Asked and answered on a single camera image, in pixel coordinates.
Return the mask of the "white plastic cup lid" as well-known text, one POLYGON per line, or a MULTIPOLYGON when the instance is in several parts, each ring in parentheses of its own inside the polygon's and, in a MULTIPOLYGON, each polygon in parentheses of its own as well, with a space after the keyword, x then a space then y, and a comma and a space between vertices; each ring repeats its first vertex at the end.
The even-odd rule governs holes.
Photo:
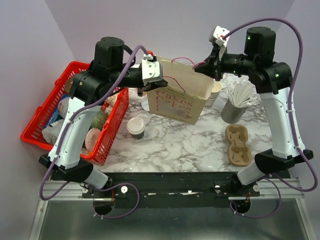
POLYGON ((145 130, 145 127, 145 121, 140 117, 133 117, 126 124, 127 130, 133 135, 141 134, 145 130))

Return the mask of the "pink and cream paper bag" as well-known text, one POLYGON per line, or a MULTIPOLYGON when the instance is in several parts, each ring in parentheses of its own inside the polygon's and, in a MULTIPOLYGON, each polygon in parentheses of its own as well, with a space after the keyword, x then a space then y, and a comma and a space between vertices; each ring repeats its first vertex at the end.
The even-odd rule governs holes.
POLYGON ((168 86, 147 93, 149 111, 195 125, 214 87, 214 80, 193 67, 158 56, 168 86))

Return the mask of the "black paper coffee cup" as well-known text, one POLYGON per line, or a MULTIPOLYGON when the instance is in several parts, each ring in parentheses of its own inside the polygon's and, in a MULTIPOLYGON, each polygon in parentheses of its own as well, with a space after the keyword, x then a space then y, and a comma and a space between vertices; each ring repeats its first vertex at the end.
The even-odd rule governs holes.
POLYGON ((132 136, 134 139, 140 140, 140 139, 142 139, 142 138, 144 137, 144 134, 145 134, 145 132, 142 131, 142 132, 137 133, 137 134, 131 133, 131 136, 132 136))

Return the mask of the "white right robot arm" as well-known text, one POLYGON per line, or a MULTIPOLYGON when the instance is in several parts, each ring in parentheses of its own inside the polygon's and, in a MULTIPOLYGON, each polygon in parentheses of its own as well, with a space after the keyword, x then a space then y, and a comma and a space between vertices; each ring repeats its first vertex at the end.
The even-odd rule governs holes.
POLYGON ((216 26, 209 41, 213 48, 195 72, 220 81, 223 74, 247 76, 259 94, 271 130, 272 148, 258 153, 254 161, 237 174, 230 183, 230 191, 241 196, 248 185, 267 174, 285 171, 314 157, 299 137, 293 104, 289 102, 293 86, 291 68, 275 62, 276 33, 268 27, 251 27, 246 31, 243 54, 226 53, 229 31, 216 26))

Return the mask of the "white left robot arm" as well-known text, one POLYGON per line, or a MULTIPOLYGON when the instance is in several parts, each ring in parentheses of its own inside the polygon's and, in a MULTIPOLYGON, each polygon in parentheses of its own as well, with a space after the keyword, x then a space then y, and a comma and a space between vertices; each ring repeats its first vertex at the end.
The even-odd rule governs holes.
POLYGON ((103 37, 95 45, 88 70, 74 76, 57 141, 39 163, 56 170, 63 180, 92 185, 99 197, 107 197, 108 176, 80 157, 94 117, 117 87, 137 88, 141 94, 167 85, 161 63, 143 46, 131 50, 117 37, 103 37))

